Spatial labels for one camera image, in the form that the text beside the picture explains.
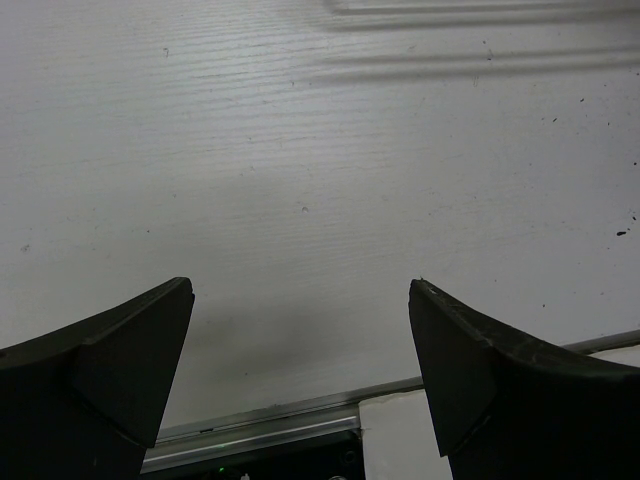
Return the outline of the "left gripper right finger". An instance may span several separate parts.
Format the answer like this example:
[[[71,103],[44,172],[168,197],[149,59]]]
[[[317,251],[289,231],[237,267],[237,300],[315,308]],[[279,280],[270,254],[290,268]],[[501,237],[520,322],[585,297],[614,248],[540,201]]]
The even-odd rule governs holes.
[[[635,479],[639,371],[506,325],[424,280],[409,317],[456,479]]]

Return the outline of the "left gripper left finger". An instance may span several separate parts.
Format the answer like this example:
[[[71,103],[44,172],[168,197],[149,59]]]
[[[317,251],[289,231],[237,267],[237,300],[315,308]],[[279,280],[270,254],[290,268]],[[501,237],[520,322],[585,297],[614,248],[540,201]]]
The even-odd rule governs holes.
[[[136,479],[153,448],[195,295],[173,278],[1,351],[4,479]]]

